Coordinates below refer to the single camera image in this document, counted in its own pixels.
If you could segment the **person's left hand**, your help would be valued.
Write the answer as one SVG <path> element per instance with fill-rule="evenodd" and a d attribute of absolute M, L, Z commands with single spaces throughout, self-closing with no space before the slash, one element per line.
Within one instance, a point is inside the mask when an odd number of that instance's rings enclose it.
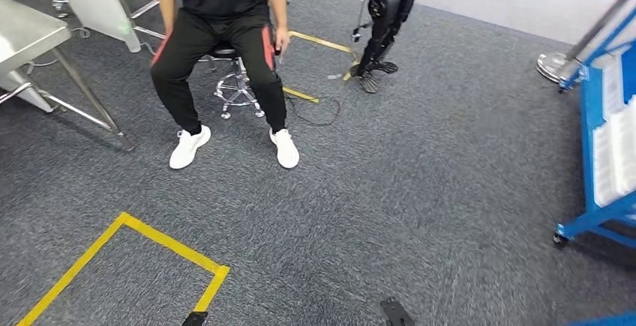
<path fill-rule="evenodd" d="M 282 58 L 290 44 L 289 30 L 283 27 L 276 28 L 274 36 L 274 55 Z"/>

